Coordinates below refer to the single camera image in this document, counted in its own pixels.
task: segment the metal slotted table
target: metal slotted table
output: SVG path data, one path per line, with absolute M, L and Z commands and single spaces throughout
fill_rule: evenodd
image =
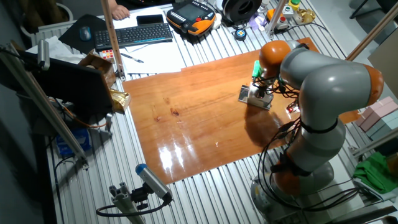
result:
M 271 1 L 268 8 L 275 7 L 275 1 Z M 307 0 L 301 2 L 301 7 L 315 11 Z M 172 7 L 166 5 L 161 8 L 167 12 Z M 314 22 L 325 26 L 320 16 L 317 16 Z M 60 37 L 72 24 L 66 22 L 41 27 L 39 32 L 32 36 L 32 44 L 37 45 L 40 39 L 55 35 Z M 258 50 L 269 41 L 259 30 L 253 31 L 251 28 L 246 30 L 248 36 L 243 42 L 234 40 L 225 26 L 211 31 L 207 37 L 199 38 L 197 44 L 190 44 L 175 32 L 173 32 L 173 41 L 178 43 L 183 57 L 183 67 L 189 67 Z M 275 35 L 274 39 L 295 40 L 304 37 L 311 37 L 322 54 L 345 58 L 330 34 L 319 27 L 296 27 L 287 33 Z M 71 51 L 80 54 L 76 49 Z M 126 80 L 151 75 L 155 74 L 128 74 Z M 123 91 L 120 79 L 117 78 L 113 88 Z M 105 120 L 97 121 L 98 124 L 104 122 Z M 348 148 L 364 146 L 369 139 L 355 124 L 347 124 L 346 128 L 346 141 L 339 158 L 346 166 L 348 174 L 352 175 L 356 161 Z M 105 127 L 90 130 L 93 150 L 86 152 L 90 167 L 87 170 L 75 166 L 76 160 L 70 159 L 72 162 L 61 164 L 54 172 L 53 168 L 62 158 L 56 153 L 54 145 L 47 149 L 58 223 L 129 223 L 127 218 L 105 218 L 95 213 L 97 208 L 112 204 L 108 190 L 110 185 L 125 182 L 130 190 L 142 186 L 142 180 L 136 175 L 135 167 L 145 163 L 145 159 L 129 109 L 125 114 L 116 113 L 113 116 L 110 132 L 111 134 L 105 130 Z M 277 148 L 270 151 L 271 163 L 277 162 L 277 155 L 281 150 L 282 148 Z M 256 176 L 258 161 L 259 154 L 256 154 L 169 184 L 174 203 L 158 212 L 144 215 L 146 222 L 264 223 L 250 197 L 251 178 Z M 161 201 L 156 196 L 150 195 L 149 208 L 158 207 L 160 204 Z

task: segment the black keyboard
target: black keyboard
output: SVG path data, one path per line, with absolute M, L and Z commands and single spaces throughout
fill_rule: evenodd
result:
M 116 36 L 118 37 L 119 47 L 170 42 L 173 39 L 167 23 L 116 29 Z M 107 30 L 95 32 L 94 40 L 95 49 L 98 51 L 112 48 Z

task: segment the person's hand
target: person's hand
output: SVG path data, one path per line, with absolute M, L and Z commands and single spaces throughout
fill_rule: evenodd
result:
M 121 20 L 130 16 L 130 12 L 124 6 L 117 5 L 111 9 L 112 17 L 116 20 Z

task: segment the desk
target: desk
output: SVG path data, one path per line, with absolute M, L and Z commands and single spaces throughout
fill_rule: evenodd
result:
M 298 41 L 318 51 L 311 38 Z M 286 110 L 293 99 L 280 94 L 269 111 L 238 101 L 258 57 L 255 50 L 123 83 L 147 165 L 166 184 L 260 153 L 282 124 L 299 117 Z
M 304 8 L 312 8 L 308 0 L 301 1 L 301 5 Z M 276 7 L 275 1 L 271 1 L 268 7 Z M 162 8 L 167 11 L 171 6 L 166 5 Z M 323 24 L 322 15 L 318 15 L 315 22 Z M 37 45 L 38 40 L 54 35 L 60 37 L 72 24 L 66 22 L 41 27 L 39 32 L 32 36 L 32 44 Z M 344 58 L 328 33 L 317 27 L 298 27 L 289 33 L 276 36 L 282 40 L 304 37 L 311 37 L 322 54 Z M 192 45 L 174 35 L 174 41 L 178 43 L 187 67 L 259 50 L 266 43 L 265 37 L 258 30 L 251 29 L 248 29 L 248 37 L 244 42 L 237 42 L 225 27 L 213 30 L 210 36 L 200 40 L 200 43 Z M 151 75 L 153 74 L 130 74 L 126 78 L 133 80 Z M 119 79 L 114 87 L 123 90 Z M 88 170 L 80 167 L 74 169 L 73 164 L 67 162 L 61 164 L 54 173 L 52 169 L 61 157 L 53 153 L 54 150 L 47 149 L 58 223 L 63 223 L 62 216 L 65 223 L 128 223 L 125 218 L 98 217 L 95 209 L 111 205 L 111 194 L 108 192 L 110 185 L 118 185 L 125 181 L 130 190 L 142 185 L 142 180 L 135 174 L 134 169 L 145 160 L 132 119 L 130 110 L 127 110 L 126 114 L 116 113 L 111 136 L 104 133 L 104 129 L 90 131 L 94 149 L 87 153 L 90 166 Z M 366 138 L 363 138 L 363 133 L 355 125 L 347 124 L 346 127 L 346 142 L 339 158 L 348 165 L 348 170 L 352 170 L 353 164 L 346 153 L 347 148 L 363 146 Z M 274 162 L 277 160 L 278 150 L 281 148 L 271 150 Z M 171 207 L 144 215 L 147 223 L 263 223 L 252 205 L 249 193 L 250 178 L 255 176 L 258 159 L 258 155 L 247 157 L 169 184 L 174 202 Z M 59 197 L 55 186 L 55 174 L 60 186 Z M 159 205 L 157 197 L 151 195 L 149 207 L 155 208 Z

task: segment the pink box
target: pink box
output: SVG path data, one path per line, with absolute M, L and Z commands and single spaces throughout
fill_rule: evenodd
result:
M 361 117 L 358 118 L 355 123 L 356 125 L 360 126 L 365 120 L 366 118 L 368 118 L 375 110 L 379 109 L 380 107 L 388 104 L 392 102 L 392 98 L 390 96 L 375 102 L 374 104 L 372 104 L 371 106 L 369 106 L 362 114 Z
M 374 124 L 376 124 L 382 117 L 392 113 L 398 109 L 398 105 L 395 102 L 390 102 L 376 110 L 365 121 L 360 125 L 363 131 L 369 130 Z

